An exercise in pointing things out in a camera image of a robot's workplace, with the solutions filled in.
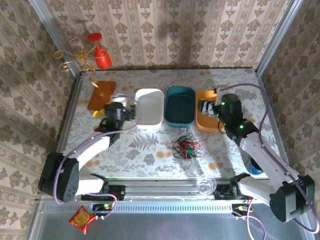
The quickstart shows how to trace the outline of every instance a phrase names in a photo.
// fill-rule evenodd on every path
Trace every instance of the tangled wires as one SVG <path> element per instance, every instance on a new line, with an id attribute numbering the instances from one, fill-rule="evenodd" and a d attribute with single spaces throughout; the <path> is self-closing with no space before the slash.
<path id="1" fill-rule="evenodd" d="M 199 143 L 207 140 L 209 136 L 207 136 L 204 140 L 196 142 L 192 140 L 192 137 L 193 134 L 189 133 L 181 136 L 175 142 L 166 142 L 165 144 L 173 144 L 172 149 L 176 151 L 173 156 L 176 159 L 204 158 L 204 156 L 201 156 L 201 153 L 199 152 L 203 150 Z"/>

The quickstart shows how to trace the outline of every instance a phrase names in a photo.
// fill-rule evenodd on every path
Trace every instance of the plastic container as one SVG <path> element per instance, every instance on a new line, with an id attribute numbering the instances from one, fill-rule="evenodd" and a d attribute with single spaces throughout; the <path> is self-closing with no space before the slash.
<path id="1" fill-rule="evenodd" d="M 217 94 L 213 90 L 199 91 L 196 94 L 196 114 L 195 121 L 198 129 L 203 132 L 219 132 L 218 129 L 218 118 L 215 116 L 208 116 L 208 114 L 202 114 L 199 111 L 198 103 L 199 100 L 215 101 Z M 220 129 L 224 129 L 224 125 L 220 124 Z"/>
<path id="2" fill-rule="evenodd" d="M 190 87 L 173 86 L 166 92 L 164 119 L 171 127 L 188 128 L 195 120 L 196 92 Z"/>
<path id="3" fill-rule="evenodd" d="M 209 195 L 216 190 L 217 182 L 213 176 L 203 174 L 196 180 L 196 187 L 200 194 Z"/>
<path id="4" fill-rule="evenodd" d="M 164 119 L 164 93 L 156 88 L 143 88 L 136 92 L 135 100 L 140 103 L 140 106 L 137 106 L 136 115 L 140 116 L 140 107 L 143 113 L 142 118 L 137 122 L 137 127 L 145 130 L 160 128 Z"/>

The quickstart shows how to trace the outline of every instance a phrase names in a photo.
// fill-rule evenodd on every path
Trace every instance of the snack bag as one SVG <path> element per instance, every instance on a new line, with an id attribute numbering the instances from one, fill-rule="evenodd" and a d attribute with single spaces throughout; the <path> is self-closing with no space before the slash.
<path id="1" fill-rule="evenodd" d="M 87 233 L 87 225 L 96 217 L 91 215 L 85 206 L 81 206 L 78 211 L 70 218 L 69 223 L 80 229 L 83 234 Z"/>

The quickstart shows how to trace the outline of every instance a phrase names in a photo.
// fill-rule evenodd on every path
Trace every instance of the gold wire decoration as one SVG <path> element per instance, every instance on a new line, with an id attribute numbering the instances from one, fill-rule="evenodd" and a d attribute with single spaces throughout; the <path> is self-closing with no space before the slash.
<path id="1" fill-rule="evenodd" d="M 85 52 L 84 50 L 84 45 L 83 42 L 79 39 L 79 38 L 73 38 L 69 41 L 69 45 L 70 46 L 74 46 L 76 45 L 78 42 L 80 42 L 80 51 L 78 51 L 76 54 L 66 51 L 66 50 L 58 50 L 53 54 L 53 57 L 55 59 L 61 59 L 63 57 L 62 53 L 66 53 L 69 54 L 71 56 L 74 56 L 74 60 L 72 61 L 65 61 L 63 63 L 61 63 L 59 65 L 59 70 L 60 72 L 68 72 L 70 70 L 70 66 L 69 64 L 71 63 L 79 63 L 79 70 L 82 72 L 92 72 L 91 76 L 89 77 L 90 82 L 92 83 L 93 86 L 95 86 L 99 92 L 100 92 L 100 96 L 103 96 L 103 92 L 101 92 L 100 88 L 98 87 L 97 83 L 99 80 L 94 79 L 95 75 L 96 75 L 96 70 L 94 68 L 94 66 L 87 61 L 87 59 L 100 59 L 100 58 L 104 58 L 104 56 L 99 56 L 99 57 L 94 57 L 94 56 L 89 56 L 89 54 L 96 49 L 96 47 L 98 46 L 98 43 L 96 43 L 96 45 L 91 48 L 88 52 Z"/>

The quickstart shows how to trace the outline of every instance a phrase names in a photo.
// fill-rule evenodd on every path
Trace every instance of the white bowl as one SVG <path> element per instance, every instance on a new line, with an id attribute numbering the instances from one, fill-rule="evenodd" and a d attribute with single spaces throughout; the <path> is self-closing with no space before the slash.
<path id="1" fill-rule="evenodd" d="M 136 92 L 135 100 L 140 105 L 136 108 L 136 116 L 142 117 L 137 122 L 139 129 L 154 130 L 160 128 L 164 119 L 165 94 L 156 88 L 143 88 Z"/>

